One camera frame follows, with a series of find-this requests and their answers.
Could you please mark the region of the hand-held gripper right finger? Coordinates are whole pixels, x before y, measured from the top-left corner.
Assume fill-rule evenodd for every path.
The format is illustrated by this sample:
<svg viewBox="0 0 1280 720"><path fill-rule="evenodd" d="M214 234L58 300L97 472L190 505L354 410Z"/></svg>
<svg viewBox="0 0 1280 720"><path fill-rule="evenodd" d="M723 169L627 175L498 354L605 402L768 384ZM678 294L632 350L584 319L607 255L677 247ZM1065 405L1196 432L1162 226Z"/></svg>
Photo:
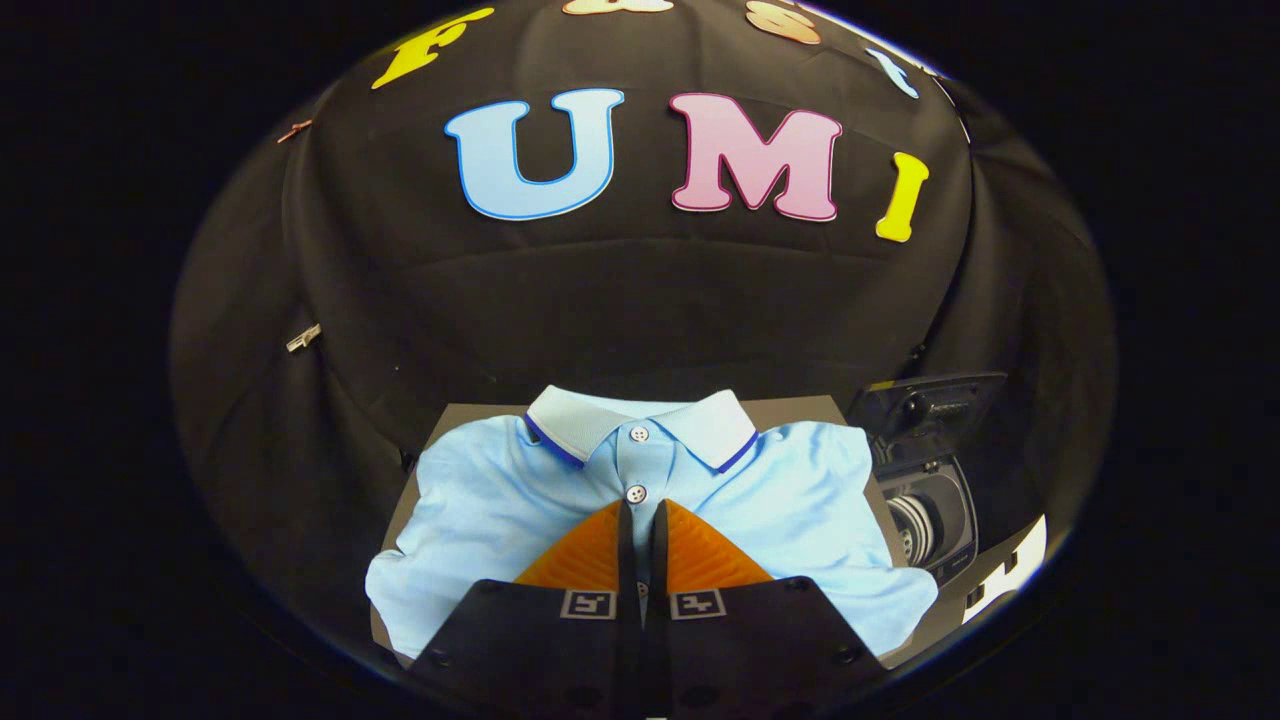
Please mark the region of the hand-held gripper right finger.
<svg viewBox="0 0 1280 720"><path fill-rule="evenodd" d="M650 537L644 689L667 719L827 719L883 664L810 577L771 577L695 512L664 501Z"/></svg>

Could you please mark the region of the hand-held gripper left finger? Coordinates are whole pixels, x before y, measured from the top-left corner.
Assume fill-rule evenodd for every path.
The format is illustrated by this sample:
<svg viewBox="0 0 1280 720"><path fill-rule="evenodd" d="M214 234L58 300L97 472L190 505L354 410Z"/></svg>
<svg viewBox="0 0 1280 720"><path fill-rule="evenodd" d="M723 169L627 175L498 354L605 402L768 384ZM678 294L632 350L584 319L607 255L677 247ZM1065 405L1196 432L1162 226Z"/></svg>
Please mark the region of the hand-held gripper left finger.
<svg viewBox="0 0 1280 720"><path fill-rule="evenodd" d="M611 503L515 582L475 582L413 683L475 719L632 719L641 652L632 514Z"/></svg>

